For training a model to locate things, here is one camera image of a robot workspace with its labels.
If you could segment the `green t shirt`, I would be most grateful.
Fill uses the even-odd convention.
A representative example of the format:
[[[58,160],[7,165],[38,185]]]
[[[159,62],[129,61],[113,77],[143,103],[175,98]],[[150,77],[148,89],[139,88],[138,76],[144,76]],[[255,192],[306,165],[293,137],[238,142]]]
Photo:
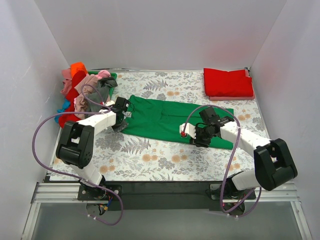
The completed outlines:
[[[128,126],[122,131],[154,140],[188,144],[189,139],[180,134],[180,125],[199,105],[175,101],[145,99],[135,95],[129,98],[132,112],[126,119]]]

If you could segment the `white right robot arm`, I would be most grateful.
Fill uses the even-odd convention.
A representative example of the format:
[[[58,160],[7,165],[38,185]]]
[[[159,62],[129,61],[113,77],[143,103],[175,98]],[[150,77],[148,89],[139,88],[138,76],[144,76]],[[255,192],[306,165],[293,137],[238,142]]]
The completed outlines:
[[[251,170],[235,173],[219,187],[223,195],[237,199],[245,190],[262,188],[271,191],[296,178],[298,170],[287,143],[277,138],[271,140],[240,127],[232,116],[219,116],[212,106],[206,106],[200,113],[201,122],[196,125],[186,121],[180,125],[182,136],[189,136],[189,143],[196,147],[209,147],[213,138],[220,138],[249,154],[254,161]]]

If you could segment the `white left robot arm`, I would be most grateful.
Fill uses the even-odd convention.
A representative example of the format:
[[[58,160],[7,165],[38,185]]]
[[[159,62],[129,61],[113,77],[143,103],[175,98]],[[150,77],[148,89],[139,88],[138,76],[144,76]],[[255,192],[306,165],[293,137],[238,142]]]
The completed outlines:
[[[110,111],[104,108],[99,114],[94,114],[77,122],[67,121],[56,149],[56,157],[76,172],[81,178],[80,184],[95,200],[105,198],[107,191],[103,185],[106,180],[91,162],[94,155],[95,135],[112,128],[116,133],[124,130],[128,123],[124,113],[127,112],[130,101],[118,97],[116,101],[106,104]]]

